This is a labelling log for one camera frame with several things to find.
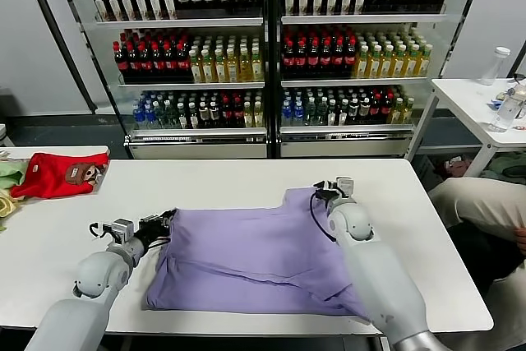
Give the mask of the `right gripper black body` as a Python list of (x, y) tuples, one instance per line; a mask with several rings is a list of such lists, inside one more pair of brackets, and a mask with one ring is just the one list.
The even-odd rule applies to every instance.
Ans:
[(316, 189), (316, 199), (325, 202), (326, 206), (329, 205), (331, 200), (338, 197), (336, 187), (337, 183), (335, 181), (326, 181), (325, 188)]

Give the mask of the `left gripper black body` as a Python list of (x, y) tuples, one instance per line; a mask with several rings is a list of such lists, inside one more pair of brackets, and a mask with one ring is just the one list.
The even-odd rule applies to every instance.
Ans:
[(136, 238), (141, 242), (144, 249), (148, 249), (156, 239), (167, 237), (168, 235), (168, 225), (164, 225), (161, 222), (141, 222), (139, 223), (139, 229), (136, 231)]

